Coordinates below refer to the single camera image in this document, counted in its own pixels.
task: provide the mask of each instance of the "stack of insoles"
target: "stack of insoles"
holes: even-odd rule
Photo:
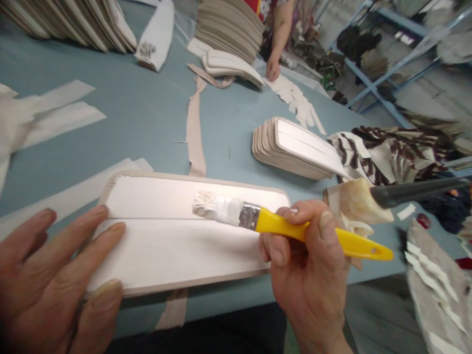
[[[195,37],[213,49],[252,64],[262,44],[264,25],[243,0],[201,0]]]
[[[205,71],[211,76],[240,76],[262,89],[265,86],[259,73],[241,58],[223,51],[210,49],[202,55]]]
[[[136,50],[116,0],[0,0],[0,10],[39,39],[71,39],[103,52]]]
[[[267,120],[254,131],[252,154],[261,162],[314,180],[346,176],[330,144],[280,117]]]

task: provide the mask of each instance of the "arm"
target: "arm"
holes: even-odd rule
[[[279,59],[284,51],[292,28],[292,16],[295,0],[288,0],[274,11],[272,53],[267,61],[267,78],[276,80],[280,75]]]

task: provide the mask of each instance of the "paintbrush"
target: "paintbrush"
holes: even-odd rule
[[[192,204],[192,212],[197,216],[223,224],[239,226],[259,233],[280,234],[301,242],[305,242],[306,229],[310,225],[309,222],[304,225],[292,225],[284,217],[262,206],[206,191],[198,192]],[[346,256],[376,261],[393,259],[393,252],[385,246],[345,230],[336,229],[336,233]]]

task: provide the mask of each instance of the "blue table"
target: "blue table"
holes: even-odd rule
[[[123,1],[126,19],[137,38],[154,9]],[[60,192],[129,157],[144,157],[157,172],[188,174],[184,141],[188,100],[195,92],[195,75],[186,63],[200,65],[185,50],[175,30],[167,61],[159,73],[139,67],[132,55],[99,53],[54,40],[38,41],[4,20],[0,29],[0,82],[21,96],[43,94],[78,79],[97,88],[84,100],[107,118],[21,150],[12,156],[0,200],[0,216]],[[392,126],[393,119],[362,117],[321,94],[298,84],[313,103],[328,135],[365,126]],[[236,81],[227,89],[208,85],[201,95],[202,141],[209,178],[285,190],[291,201],[321,199],[335,179],[314,182],[264,165],[251,153],[252,132],[272,116],[295,120],[288,105],[270,88],[262,92]],[[52,234],[85,212],[92,203],[52,227]],[[465,256],[453,235],[432,220],[432,235],[454,258]],[[364,261],[364,271],[352,269],[349,283],[405,271],[397,228],[408,220],[374,226],[372,239],[395,252],[389,263]],[[164,310],[166,294],[123,301],[116,337],[152,330]],[[189,291],[187,321],[274,301],[270,275],[195,287]]]

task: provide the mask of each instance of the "floor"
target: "floor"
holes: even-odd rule
[[[359,354],[428,353],[403,274],[349,285],[345,314]],[[289,325],[284,354],[298,353]]]

